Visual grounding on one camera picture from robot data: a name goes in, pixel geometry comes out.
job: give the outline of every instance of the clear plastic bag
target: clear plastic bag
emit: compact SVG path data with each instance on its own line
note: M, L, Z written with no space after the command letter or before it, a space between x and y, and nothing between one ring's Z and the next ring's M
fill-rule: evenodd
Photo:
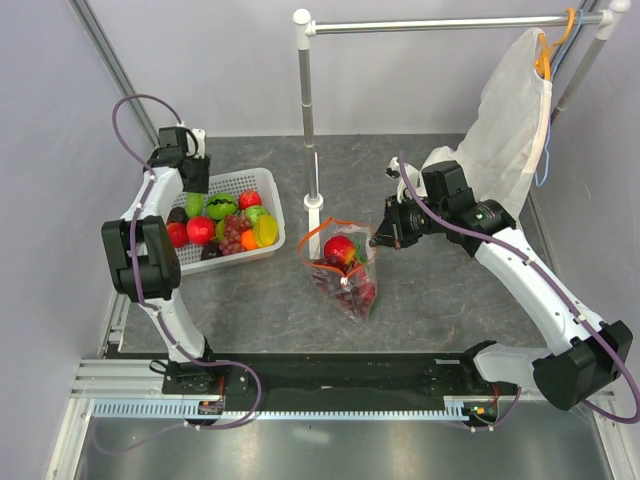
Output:
M369 225L329 218L298 244L319 291L356 322L372 320L378 311L373 234Z

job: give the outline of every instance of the horizontal bar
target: horizontal bar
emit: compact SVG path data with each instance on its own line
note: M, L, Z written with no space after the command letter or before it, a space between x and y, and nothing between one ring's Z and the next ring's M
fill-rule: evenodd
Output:
M588 13L583 16L583 25L598 25L602 22L602 12ZM354 23L316 23L311 35L329 35L334 33L375 33L375 32L413 32L422 30L464 30L470 28L509 28L509 27L561 27L567 24L568 15L547 15L537 17L496 17L496 18L457 18L443 20L398 20L386 22Z

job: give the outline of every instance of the plastic bag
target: plastic bag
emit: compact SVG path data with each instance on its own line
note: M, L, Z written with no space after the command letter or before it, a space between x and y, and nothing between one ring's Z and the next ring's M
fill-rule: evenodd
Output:
M378 248L369 246L373 235L369 225L329 218L298 244L321 294L356 322L371 320L378 311Z
M541 33L531 28L509 48L482 90L478 119L458 149L436 148L422 166L457 161L476 200L495 200L514 218L529 192L549 126L551 82L534 68Z

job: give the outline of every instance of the gray floor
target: gray floor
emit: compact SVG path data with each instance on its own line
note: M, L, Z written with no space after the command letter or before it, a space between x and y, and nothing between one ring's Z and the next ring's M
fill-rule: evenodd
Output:
M175 422L102 419L95 438L119 450ZM78 480L612 478L591 413L534 403L518 405L493 433L437 422L265 420L218 432L181 428L115 457L87 445L82 464Z
M317 139L323 218L370 223L382 219L394 193L386 178L392 156L404 150L416 166L431 150L456 147L461 135L327 136ZM542 346L524 310L500 282L444 236L423 238L376 261L380 318L357 325L324 300L296 254L307 232L299 137L212 139L212 174L261 166L278 184L287 240L274 257L183 278L180 287L194 322L218 352L459 351L482 340ZM534 249L541 239L529 206L521 216ZM152 323L130 310L123 352L162 352Z

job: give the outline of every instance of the orange fruit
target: orange fruit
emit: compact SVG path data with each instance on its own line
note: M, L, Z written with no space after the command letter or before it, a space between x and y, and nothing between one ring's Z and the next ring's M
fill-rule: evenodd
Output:
M240 245L246 248L247 251L255 250L256 248L258 248L258 245L256 245L256 241L253 238L253 229L250 228L249 230L245 230L244 232L242 232Z

